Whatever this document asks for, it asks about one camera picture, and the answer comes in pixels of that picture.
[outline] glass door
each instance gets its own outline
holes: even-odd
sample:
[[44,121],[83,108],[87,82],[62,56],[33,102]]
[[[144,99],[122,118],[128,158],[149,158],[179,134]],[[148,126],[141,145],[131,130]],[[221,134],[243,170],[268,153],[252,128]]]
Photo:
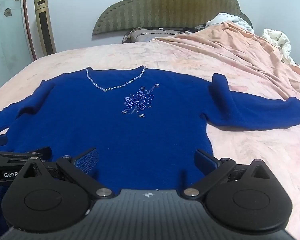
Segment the glass door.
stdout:
[[0,0],[0,87],[32,61],[22,0]]

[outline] upholstered headboard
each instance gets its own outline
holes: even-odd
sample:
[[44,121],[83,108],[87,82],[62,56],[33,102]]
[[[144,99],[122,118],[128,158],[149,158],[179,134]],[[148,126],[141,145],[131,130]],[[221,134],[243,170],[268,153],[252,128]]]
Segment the upholstered headboard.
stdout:
[[93,34],[137,27],[196,27],[220,12],[237,15],[252,26],[237,0],[124,0],[101,14]]

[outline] sweater sleeve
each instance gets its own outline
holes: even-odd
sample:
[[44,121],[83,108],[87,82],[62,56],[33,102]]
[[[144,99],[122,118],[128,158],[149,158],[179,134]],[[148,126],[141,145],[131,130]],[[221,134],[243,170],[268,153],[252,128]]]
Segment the sweater sleeve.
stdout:
[[204,115],[217,126],[269,130],[300,124],[300,100],[295,97],[284,101],[230,91],[221,74],[213,75],[208,94]]
[[0,131],[10,127],[14,120],[24,113],[36,114],[55,83],[42,80],[40,86],[27,98],[9,105],[0,111]]

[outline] bed sheet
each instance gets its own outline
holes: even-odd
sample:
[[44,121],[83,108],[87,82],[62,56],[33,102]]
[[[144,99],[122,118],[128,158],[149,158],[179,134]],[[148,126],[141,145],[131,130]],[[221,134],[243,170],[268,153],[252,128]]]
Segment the bed sheet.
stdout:
[[[213,73],[221,73],[234,91],[272,99],[300,99],[300,69],[282,63],[280,57],[277,48],[266,40],[230,23],[192,35],[69,50],[40,58],[11,78],[0,88],[0,110],[31,95],[42,79],[86,66],[103,70],[145,65],[208,81]],[[219,159],[229,157],[249,164],[260,158],[266,162],[292,200],[287,231],[300,240],[300,125],[268,131],[225,130],[208,125],[207,133]]]

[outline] silver screw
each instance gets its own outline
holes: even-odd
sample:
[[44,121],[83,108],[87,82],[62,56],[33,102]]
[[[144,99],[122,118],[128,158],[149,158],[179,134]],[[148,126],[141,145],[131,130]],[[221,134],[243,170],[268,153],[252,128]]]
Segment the silver screw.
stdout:
[[189,197],[195,197],[197,195],[199,195],[199,190],[195,189],[195,188],[187,188],[183,191],[183,193],[186,195],[186,196],[189,196]]
[[96,191],[96,193],[100,197],[108,197],[112,194],[112,191],[108,188],[100,188]]

